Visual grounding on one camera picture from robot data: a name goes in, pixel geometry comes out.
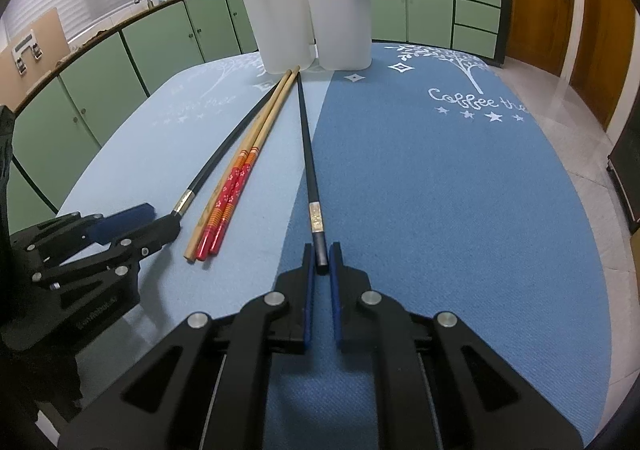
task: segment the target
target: tiled floor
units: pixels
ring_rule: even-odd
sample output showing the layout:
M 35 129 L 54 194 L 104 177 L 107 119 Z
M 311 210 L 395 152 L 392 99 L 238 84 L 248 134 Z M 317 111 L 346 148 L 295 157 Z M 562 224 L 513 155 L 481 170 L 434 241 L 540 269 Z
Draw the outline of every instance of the tiled floor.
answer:
M 604 269 L 611 316 L 611 376 L 602 428 L 640 369 L 640 305 L 629 230 L 606 173 L 613 145 L 567 82 L 508 58 L 494 70 L 527 106 L 553 145 L 580 196 Z

